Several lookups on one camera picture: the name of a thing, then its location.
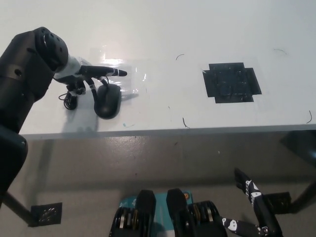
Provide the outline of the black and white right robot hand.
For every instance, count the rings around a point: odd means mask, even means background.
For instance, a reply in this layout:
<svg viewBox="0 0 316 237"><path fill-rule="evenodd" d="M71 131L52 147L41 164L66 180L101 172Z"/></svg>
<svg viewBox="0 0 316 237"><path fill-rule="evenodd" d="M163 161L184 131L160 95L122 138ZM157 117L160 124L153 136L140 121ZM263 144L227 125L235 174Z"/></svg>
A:
<svg viewBox="0 0 316 237"><path fill-rule="evenodd" d="M216 222L240 237L282 237L281 227L268 206L265 196L255 183L240 169L234 170L236 186L247 196L257 217L258 224L218 217Z"/></svg>

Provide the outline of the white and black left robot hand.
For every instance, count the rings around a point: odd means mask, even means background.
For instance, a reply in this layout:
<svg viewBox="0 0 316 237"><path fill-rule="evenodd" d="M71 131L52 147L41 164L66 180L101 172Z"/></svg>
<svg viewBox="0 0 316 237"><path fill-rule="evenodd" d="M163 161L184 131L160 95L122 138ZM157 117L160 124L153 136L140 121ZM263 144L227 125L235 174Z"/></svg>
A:
<svg viewBox="0 0 316 237"><path fill-rule="evenodd" d="M55 81L65 84L67 93L65 98L59 97L63 101L64 107L68 110L74 110L78 106L78 96L86 93L85 83L91 89L94 105L101 105L97 97L97 90L93 79L99 80L107 91L110 87L108 77L125 77L127 72L106 66L94 66L81 57L68 57L68 62L64 69L54 75Z"/></svg>

